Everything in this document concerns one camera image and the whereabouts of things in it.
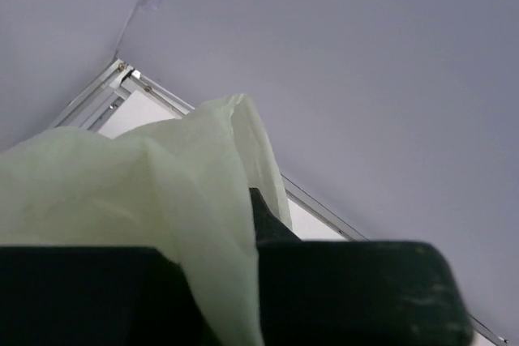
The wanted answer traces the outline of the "pale green plastic bag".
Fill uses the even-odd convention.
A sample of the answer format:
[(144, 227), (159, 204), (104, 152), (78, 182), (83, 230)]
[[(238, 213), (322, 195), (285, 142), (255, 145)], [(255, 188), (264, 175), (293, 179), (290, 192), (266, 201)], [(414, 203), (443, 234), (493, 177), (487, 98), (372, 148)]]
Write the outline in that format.
[(156, 248), (223, 344), (261, 345), (254, 188), (289, 224), (271, 143), (243, 94), (115, 139), (59, 127), (2, 153), (1, 241)]

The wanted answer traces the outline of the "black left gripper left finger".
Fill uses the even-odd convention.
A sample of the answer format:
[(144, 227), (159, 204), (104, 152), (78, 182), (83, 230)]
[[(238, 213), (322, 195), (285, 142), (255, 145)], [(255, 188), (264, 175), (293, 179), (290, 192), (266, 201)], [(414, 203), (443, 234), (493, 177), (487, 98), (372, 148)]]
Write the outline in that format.
[(179, 266), (142, 247), (4, 246), (3, 345), (201, 345)]

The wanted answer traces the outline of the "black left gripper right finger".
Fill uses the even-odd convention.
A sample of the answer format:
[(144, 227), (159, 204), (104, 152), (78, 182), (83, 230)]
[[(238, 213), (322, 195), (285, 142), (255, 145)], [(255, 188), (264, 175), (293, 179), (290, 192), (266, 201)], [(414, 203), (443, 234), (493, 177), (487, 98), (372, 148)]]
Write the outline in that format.
[(251, 189), (267, 345), (469, 345), (450, 266), (420, 241), (308, 241)]

